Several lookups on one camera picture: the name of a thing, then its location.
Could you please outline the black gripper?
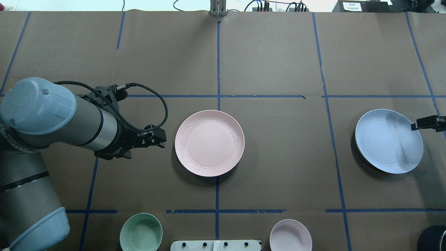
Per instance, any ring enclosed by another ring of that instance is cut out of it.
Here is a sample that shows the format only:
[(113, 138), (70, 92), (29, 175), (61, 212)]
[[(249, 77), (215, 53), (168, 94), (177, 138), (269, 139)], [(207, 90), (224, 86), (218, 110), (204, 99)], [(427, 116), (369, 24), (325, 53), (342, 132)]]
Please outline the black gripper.
[(94, 151), (94, 156), (112, 160), (114, 158), (131, 159), (132, 149), (147, 148), (157, 146), (165, 148), (166, 132), (161, 128), (155, 128), (154, 124), (147, 125), (145, 130), (150, 132), (135, 132), (130, 129), (118, 126), (118, 131), (112, 142), (102, 150)]

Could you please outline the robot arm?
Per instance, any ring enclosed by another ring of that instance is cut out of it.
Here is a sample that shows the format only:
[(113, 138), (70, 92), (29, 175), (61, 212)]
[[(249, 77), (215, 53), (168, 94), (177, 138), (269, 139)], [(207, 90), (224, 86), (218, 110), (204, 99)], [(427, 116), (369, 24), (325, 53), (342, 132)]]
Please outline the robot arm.
[[(163, 103), (159, 125), (133, 126), (119, 112), (127, 89), (141, 87)], [(91, 150), (95, 157), (131, 159), (131, 150), (163, 148), (166, 101), (137, 83), (92, 88), (75, 81), (29, 77), (1, 102), (1, 241), (10, 251), (46, 251), (70, 232), (41, 151), (55, 143)]]

